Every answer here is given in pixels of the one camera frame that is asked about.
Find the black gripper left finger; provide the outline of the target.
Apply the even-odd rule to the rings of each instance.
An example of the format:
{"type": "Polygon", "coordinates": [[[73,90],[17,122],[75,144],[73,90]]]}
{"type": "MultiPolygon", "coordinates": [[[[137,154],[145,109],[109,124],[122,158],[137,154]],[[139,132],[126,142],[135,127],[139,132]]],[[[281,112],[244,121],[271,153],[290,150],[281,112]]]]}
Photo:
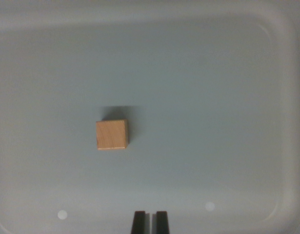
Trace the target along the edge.
{"type": "Polygon", "coordinates": [[[150,233],[150,214],[146,211],[135,211],[131,234],[149,234],[150,233]]]}

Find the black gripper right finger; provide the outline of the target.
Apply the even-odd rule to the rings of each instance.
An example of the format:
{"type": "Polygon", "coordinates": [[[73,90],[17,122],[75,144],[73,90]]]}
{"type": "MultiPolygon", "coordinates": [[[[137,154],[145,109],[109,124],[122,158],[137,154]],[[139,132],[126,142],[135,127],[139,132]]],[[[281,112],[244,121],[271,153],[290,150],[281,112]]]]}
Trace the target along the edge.
{"type": "Polygon", "coordinates": [[[157,211],[152,215],[152,233],[170,234],[167,211],[157,211]]]}

